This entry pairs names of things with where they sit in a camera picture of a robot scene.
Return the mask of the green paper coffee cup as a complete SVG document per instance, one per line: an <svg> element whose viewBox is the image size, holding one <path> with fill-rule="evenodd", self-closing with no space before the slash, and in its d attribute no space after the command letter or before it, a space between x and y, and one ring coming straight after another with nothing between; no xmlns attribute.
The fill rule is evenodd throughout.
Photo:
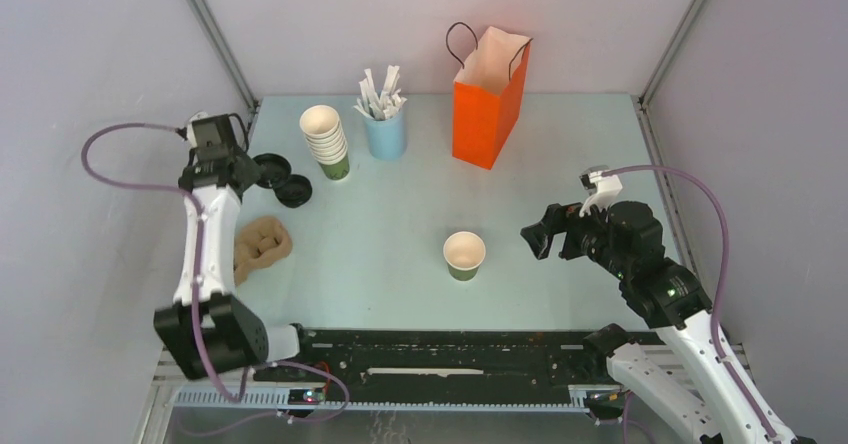
<svg viewBox="0 0 848 444"><path fill-rule="evenodd" d="M443 257L449 274L457 281L473 279L486 258L483 239L470 231L450 235L443 245Z"/></svg>

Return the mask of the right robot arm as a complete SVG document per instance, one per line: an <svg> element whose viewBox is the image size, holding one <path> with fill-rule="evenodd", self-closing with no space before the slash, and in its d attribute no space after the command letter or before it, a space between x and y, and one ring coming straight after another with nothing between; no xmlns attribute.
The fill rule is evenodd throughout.
<svg viewBox="0 0 848 444"><path fill-rule="evenodd" d="M622 384L688 443L806 442L765 403L726 336L711 333L712 301L689 269L666 256L663 228L650 207L623 201L587 214L580 208L551 204L520 235L545 259L563 234L560 258L586 257L617 278L627 306L680 360L694 388L659 370L616 324L585 338L585 375Z"/></svg>

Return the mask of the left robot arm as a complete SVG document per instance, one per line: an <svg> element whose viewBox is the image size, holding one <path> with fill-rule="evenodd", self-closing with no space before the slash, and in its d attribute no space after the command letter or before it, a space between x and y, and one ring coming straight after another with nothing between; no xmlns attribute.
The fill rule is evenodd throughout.
<svg viewBox="0 0 848 444"><path fill-rule="evenodd" d="M251 272L287 258L293 242L272 216L237 226L243 193L262 174L239 146L197 145L194 155L178 181L187 215L182 276L153 325L184 376L200 380L269 357L266 326L236 291Z"/></svg>

